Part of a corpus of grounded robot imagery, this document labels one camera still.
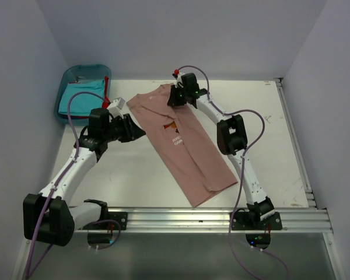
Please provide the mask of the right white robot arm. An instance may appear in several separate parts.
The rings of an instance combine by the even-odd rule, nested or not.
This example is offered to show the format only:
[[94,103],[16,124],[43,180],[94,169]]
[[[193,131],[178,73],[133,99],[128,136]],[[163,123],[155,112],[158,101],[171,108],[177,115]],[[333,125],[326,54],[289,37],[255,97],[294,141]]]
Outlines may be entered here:
[[194,73],[174,71],[175,84],[171,87],[167,104],[179,107],[190,104],[203,112],[216,125],[216,141],[219,151],[231,161],[240,177],[240,190],[247,202],[248,222],[255,229],[263,228],[275,214],[273,203],[260,185],[250,163],[248,143],[243,117],[238,113],[222,110],[209,93],[209,88],[200,88]]

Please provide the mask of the pink t shirt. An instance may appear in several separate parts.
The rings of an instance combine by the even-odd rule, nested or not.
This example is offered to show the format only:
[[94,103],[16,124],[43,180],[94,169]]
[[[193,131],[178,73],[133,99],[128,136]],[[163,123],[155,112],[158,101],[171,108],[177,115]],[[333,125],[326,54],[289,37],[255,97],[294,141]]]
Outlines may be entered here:
[[192,110],[168,106],[170,90],[170,84],[160,85],[136,94],[127,106],[190,205],[197,207],[237,178]]

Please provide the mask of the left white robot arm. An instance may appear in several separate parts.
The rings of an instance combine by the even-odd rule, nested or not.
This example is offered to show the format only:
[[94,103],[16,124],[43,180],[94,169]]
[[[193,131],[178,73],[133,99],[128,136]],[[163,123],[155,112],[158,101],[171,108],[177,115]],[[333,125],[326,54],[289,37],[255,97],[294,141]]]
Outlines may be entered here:
[[74,231],[88,225],[103,229],[112,223],[106,202],[87,199],[76,207],[69,203],[110,142],[132,142],[145,134],[129,114],[114,116],[106,108],[93,109],[63,168],[38,194],[23,200],[25,238],[64,247]]

